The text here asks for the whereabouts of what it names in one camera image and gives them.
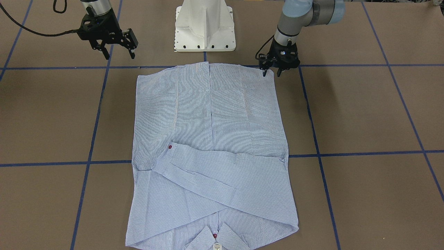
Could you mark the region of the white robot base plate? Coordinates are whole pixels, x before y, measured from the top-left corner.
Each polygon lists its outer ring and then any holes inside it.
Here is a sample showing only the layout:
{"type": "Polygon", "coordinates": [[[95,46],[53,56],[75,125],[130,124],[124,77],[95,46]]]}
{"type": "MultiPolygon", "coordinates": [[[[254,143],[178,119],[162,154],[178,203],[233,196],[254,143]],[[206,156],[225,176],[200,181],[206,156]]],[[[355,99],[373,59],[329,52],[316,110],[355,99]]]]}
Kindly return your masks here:
{"type": "Polygon", "coordinates": [[[224,0],[185,0],[176,8],[176,52],[232,52],[233,10],[224,0]]]}

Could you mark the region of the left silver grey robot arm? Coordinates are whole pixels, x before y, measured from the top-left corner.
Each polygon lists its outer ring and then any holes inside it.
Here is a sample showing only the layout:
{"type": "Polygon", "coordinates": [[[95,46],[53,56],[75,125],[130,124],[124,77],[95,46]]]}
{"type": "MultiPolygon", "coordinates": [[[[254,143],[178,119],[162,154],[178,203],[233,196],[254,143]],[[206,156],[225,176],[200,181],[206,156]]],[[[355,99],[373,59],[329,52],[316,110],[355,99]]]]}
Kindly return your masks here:
{"type": "Polygon", "coordinates": [[[344,0],[286,0],[276,31],[255,54],[265,77],[276,67],[277,77],[283,71],[300,66],[297,38],[303,27],[335,24],[345,14],[344,0]]]}

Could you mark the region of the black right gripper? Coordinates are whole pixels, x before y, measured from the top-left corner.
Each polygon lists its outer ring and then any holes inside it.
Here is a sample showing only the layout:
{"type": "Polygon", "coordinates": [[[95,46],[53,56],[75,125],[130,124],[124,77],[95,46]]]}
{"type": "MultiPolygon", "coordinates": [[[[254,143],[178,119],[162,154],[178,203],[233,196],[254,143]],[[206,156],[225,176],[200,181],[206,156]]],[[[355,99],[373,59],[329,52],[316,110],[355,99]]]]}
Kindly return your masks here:
{"type": "Polygon", "coordinates": [[[128,49],[130,57],[135,59],[135,49],[138,46],[135,34],[131,28],[125,32],[121,30],[114,13],[100,16],[85,14],[77,34],[81,40],[88,41],[93,50],[101,51],[106,60],[109,60],[109,52],[104,47],[106,44],[121,45],[128,49]]]}

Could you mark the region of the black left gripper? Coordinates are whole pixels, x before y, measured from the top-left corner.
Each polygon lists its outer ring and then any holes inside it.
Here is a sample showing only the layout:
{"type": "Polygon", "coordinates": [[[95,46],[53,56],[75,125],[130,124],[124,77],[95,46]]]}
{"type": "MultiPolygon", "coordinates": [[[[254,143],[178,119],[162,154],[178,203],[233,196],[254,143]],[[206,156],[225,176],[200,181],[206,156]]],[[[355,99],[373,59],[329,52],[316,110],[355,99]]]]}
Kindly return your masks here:
{"type": "Polygon", "coordinates": [[[268,53],[259,54],[259,68],[263,70],[263,77],[267,75],[267,71],[270,67],[278,68],[276,76],[280,77],[283,70],[297,68],[300,65],[301,62],[298,57],[298,47],[297,44],[292,41],[287,42],[286,45],[281,45],[271,37],[263,44],[259,51],[261,51],[270,41],[272,43],[268,53]]]}

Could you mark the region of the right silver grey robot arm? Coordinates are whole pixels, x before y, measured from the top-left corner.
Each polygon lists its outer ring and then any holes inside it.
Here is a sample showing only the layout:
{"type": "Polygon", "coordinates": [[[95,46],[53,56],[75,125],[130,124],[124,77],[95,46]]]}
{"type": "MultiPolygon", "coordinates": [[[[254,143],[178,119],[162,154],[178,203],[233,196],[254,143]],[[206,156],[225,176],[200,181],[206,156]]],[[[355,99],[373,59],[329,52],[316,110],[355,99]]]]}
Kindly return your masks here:
{"type": "Polygon", "coordinates": [[[110,58],[107,44],[118,44],[126,48],[132,59],[138,46],[137,38],[131,28],[123,31],[109,0],[82,0],[86,10],[79,30],[79,38],[88,41],[93,50],[102,52],[105,59],[110,58]]]}

